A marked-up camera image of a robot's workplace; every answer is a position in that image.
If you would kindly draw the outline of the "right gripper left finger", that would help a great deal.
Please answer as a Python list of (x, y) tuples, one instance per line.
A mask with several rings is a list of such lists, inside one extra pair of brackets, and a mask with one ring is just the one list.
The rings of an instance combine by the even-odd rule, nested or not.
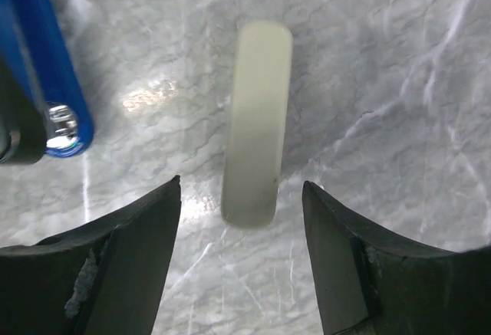
[(3, 334), (149, 334), (180, 220), (180, 178), (35, 245), (1, 249)]

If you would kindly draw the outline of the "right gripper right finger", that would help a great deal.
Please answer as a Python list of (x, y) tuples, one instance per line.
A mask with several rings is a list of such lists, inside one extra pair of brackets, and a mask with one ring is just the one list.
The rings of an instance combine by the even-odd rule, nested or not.
[(313, 182), (305, 235), (326, 334), (488, 334), (490, 249), (451, 252), (365, 218)]

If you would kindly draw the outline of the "blue black stapler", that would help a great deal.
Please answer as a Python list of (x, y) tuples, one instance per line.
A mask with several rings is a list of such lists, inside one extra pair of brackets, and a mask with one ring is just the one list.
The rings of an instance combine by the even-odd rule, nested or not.
[(50, 0), (1, 0), (1, 164), (76, 156), (93, 138)]

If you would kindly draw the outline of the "beige white stapler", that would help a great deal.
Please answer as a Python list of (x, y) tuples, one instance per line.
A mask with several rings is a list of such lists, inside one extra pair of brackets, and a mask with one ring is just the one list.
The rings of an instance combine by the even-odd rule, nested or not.
[(237, 228), (261, 228), (276, 211), (293, 37), (274, 21), (239, 32), (222, 179), (221, 213)]

